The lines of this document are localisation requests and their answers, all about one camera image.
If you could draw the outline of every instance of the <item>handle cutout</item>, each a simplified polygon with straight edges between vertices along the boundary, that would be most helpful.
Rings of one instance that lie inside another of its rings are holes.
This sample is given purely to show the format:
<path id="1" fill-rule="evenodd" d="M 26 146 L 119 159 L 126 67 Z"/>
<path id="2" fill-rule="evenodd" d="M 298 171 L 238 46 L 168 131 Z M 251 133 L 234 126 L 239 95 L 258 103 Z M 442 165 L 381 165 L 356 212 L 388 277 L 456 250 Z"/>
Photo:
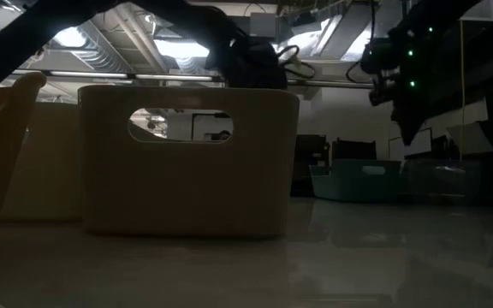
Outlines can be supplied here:
<path id="1" fill-rule="evenodd" d="M 385 168 L 380 166 L 363 166 L 362 170 L 366 175 L 385 175 Z"/>
<path id="2" fill-rule="evenodd" d="M 141 142 L 218 144 L 233 135 L 233 120 L 221 110 L 143 108 L 129 119 L 128 131 Z"/>

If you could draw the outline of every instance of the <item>cable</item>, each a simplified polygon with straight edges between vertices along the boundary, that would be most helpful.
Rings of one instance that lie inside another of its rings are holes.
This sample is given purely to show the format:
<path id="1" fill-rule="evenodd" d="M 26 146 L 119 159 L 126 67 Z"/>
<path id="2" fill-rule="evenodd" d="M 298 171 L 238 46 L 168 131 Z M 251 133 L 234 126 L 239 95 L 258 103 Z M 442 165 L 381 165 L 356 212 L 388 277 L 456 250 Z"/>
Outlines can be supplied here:
<path id="1" fill-rule="evenodd" d="M 460 53 L 461 53 L 461 133 L 460 133 L 460 162 L 463 161 L 463 150 L 465 145 L 465 126 L 466 126 L 466 67 L 465 67 L 465 46 L 463 36 L 463 21 L 460 21 Z"/>
<path id="2" fill-rule="evenodd" d="M 281 68 L 283 68 L 285 71 L 287 71 L 287 72 L 289 72 L 291 74 L 294 74 L 294 75 L 296 75 L 298 77 L 301 77 L 301 78 L 311 79 L 311 78 L 315 77 L 315 74 L 317 73 L 317 71 L 315 70 L 315 68 L 311 64 L 302 62 L 302 61 L 300 61 L 298 59 L 298 54 L 300 53 L 300 47 L 298 47 L 298 45 L 290 45 L 290 46 L 287 46 L 287 47 L 283 48 L 281 51 L 279 51 L 276 54 L 277 55 L 277 58 L 280 58 L 282 55 L 284 55 L 285 53 L 289 52 L 292 49 L 295 49 L 294 54 L 288 60 L 286 60 L 283 63 L 279 64 L 279 66 Z M 289 64 L 294 64 L 296 66 L 309 68 L 312 71 L 312 73 L 311 74 L 303 74 L 303 73 L 297 72 L 297 71 L 295 71 L 293 69 L 286 68 L 286 66 L 289 65 Z"/>
<path id="3" fill-rule="evenodd" d="M 347 80 L 349 80 L 349 82 L 359 83 L 359 82 L 355 81 L 353 78 L 351 78 L 351 77 L 349 76 L 349 73 L 351 73 L 351 71 L 352 71 L 354 68 L 356 68 L 356 67 L 357 67 L 357 65 L 359 65 L 359 64 L 360 64 L 360 61 L 357 61 L 357 62 L 353 63 L 353 65 L 347 69 L 347 72 L 346 72 L 346 78 L 347 78 Z"/>
<path id="4" fill-rule="evenodd" d="M 267 11 L 264 9 L 264 7 L 263 7 L 263 6 L 261 6 L 261 5 L 259 5 L 258 3 L 249 3 L 249 4 L 246 6 L 246 8 L 245 8 L 245 12 L 243 12 L 243 16 L 246 16 L 246 15 L 247 15 L 248 8 L 250 8 L 250 7 L 251 7 L 251 5 L 253 5 L 253 4 L 255 4 L 255 5 L 257 5 L 259 8 L 261 8 L 261 9 L 264 11 L 264 13 L 267 13 Z"/>
<path id="5" fill-rule="evenodd" d="M 370 8 L 372 12 L 372 29 L 370 33 L 370 41 L 374 39 L 374 33 L 376 32 L 376 2 L 370 0 Z"/>

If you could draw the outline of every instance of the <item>fluorescent light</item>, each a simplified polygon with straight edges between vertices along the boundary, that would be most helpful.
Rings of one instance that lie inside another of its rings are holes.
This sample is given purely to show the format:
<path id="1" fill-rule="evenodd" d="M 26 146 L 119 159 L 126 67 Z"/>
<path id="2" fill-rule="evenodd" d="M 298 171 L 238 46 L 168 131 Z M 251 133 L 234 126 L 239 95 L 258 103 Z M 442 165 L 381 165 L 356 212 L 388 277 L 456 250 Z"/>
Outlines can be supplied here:
<path id="1" fill-rule="evenodd" d="M 321 29 L 325 29 L 326 28 L 326 25 L 328 25 L 330 22 L 330 18 L 327 19 L 327 20 L 324 20 L 324 21 L 321 21 Z"/>
<path id="2" fill-rule="evenodd" d="M 108 83 L 111 85 L 115 85 L 115 84 L 132 85 L 133 84 L 132 80 L 111 80 L 111 79 L 100 79 L 100 78 L 94 78 L 94 79 L 92 79 L 92 82 Z"/>
<path id="3" fill-rule="evenodd" d="M 308 33 L 302 33 L 298 35 L 294 35 L 287 42 L 287 45 L 297 45 L 301 50 L 313 44 L 317 41 L 318 36 L 321 34 L 321 31 L 311 31 Z"/>
<path id="4" fill-rule="evenodd" d="M 61 77 L 93 77 L 93 78 L 127 78 L 127 74 L 118 73 L 90 73 L 90 72 L 66 72 L 66 71 L 51 71 L 53 76 Z"/>
<path id="5" fill-rule="evenodd" d="M 77 27 L 62 30 L 55 36 L 55 40 L 64 47 L 81 47 L 86 43 L 86 38 Z"/>
<path id="6" fill-rule="evenodd" d="M 32 72 L 40 72 L 38 70 L 33 70 L 33 69 L 15 69 L 13 74 L 28 74 Z"/>
<path id="7" fill-rule="evenodd" d="M 16 11 L 18 11 L 18 12 L 21 12 L 22 11 L 21 9 L 19 9 L 18 7 L 16 7 L 16 5 L 12 4 L 9 0 L 4 0 L 4 2 L 6 4 L 8 4 L 8 6 L 10 6 L 11 8 L 15 9 Z"/>
<path id="8" fill-rule="evenodd" d="M 342 61 L 358 61 L 365 51 L 366 44 L 370 41 L 371 31 L 364 30 L 351 44 Z"/>
<path id="9" fill-rule="evenodd" d="M 154 40 L 154 42 L 163 56 L 189 58 L 194 56 L 207 57 L 209 55 L 209 50 L 194 42 L 167 42 L 158 39 Z"/>
<path id="10" fill-rule="evenodd" d="M 139 80 L 212 81 L 210 76 L 137 74 Z"/>

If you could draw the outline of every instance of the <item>black cable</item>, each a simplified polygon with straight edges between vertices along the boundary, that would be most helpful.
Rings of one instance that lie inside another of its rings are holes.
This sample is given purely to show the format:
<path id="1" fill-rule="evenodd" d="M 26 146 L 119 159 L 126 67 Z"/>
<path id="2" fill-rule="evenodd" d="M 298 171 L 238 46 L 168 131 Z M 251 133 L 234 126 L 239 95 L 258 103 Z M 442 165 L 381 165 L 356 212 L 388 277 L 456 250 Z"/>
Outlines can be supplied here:
<path id="1" fill-rule="evenodd" d="M 291 74 L 294 74 L 294 75 L 296 75 L 298 77 L 301 77 L 301 78 L 311 79 L 311 78 L 315 77 L 315 74 L 317 73 L 317 71 L 309 63 L 305 63 L 305 62 L 300 61 L 301 66 L 306 67 L 306 68 L 309 68 L 312 71 L 311 74 L 303 74 L 303 73 L 294 71 L 293 69 L 285 68 L 287 65 L 294 63 L 290 59 L 298 56 L 298 54 L 300 53 L 300 47 L 298 47 L 298 45 L 290 45 L 290 46 L 287 46 L 287 47 L 283 48 L 279 53 L 277 53 L 277 57 L 279 58 L 282 55 L 284 55 L 285 53 L 287 53 L 289 50 L 292 50 L 292 49 L 295 49 L 294 54 L 288 60 L 286 60 L 285 62 L 279 64 L 279 66 L 281 68 L 283 68 L 285 71 L 287 71 L 287 72 L 289 72 Z"/>
<path id="2" fill-rule="evenodd" d="M 370 0 L 370 8 L 372 12 L 372 30 L 370 33 L 370 41 L 374 39 L 374 33 L 376 32 L 376 2 Z"/>
<path id="3" fill-rule="evenodd" d="M 352 71 L 354 68 L 356 68 L 356 67 L 357 67 L 357 65 L 359 65 L 359 63 L 360 63 L 360 61 L 355 62 L 355 63 L 353 63 L 353 65 L 352 65 L 350 68 L 348 68 L 348 69 L 347 69 L 347 72 L 346 72 L 346 78 L 347 78 L 347 80 L 349 80 L 349 82 L 359 83 L 359 82 L 355 81 L 353 78 L 351 78 L 351 77 L 349 76 L 349 73 L 351 73 L 351 71 Z"/>
<path id="4" fill-rule="evenodd" d="M 264 13 L 267 13 L 267 11 L 264 9 L 264 7 L 261 6 L 261 5 L 259 5 L 258 3 L 249 3 L 246 6 L 245 11 L 243 12 L 243 16 L 246 16 L 247 15 L 248 8 L 250 8 L 250 6 L 253 5 L 253 4 L 258 5 L 258 7 L 261 8 L 264 11 Z"/>

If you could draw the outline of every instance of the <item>table surface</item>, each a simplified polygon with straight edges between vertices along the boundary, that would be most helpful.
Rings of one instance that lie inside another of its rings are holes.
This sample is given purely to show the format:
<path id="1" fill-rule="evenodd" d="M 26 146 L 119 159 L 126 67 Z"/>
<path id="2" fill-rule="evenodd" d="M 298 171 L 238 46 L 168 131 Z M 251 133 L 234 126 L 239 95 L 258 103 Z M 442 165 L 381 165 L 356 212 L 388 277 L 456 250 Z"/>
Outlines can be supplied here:
<path id="1" fill-rule="evenodd" d="M 493 307 L 493 209 L 293 199 L 272 240 L 0 224 L 0 307 Z"/>

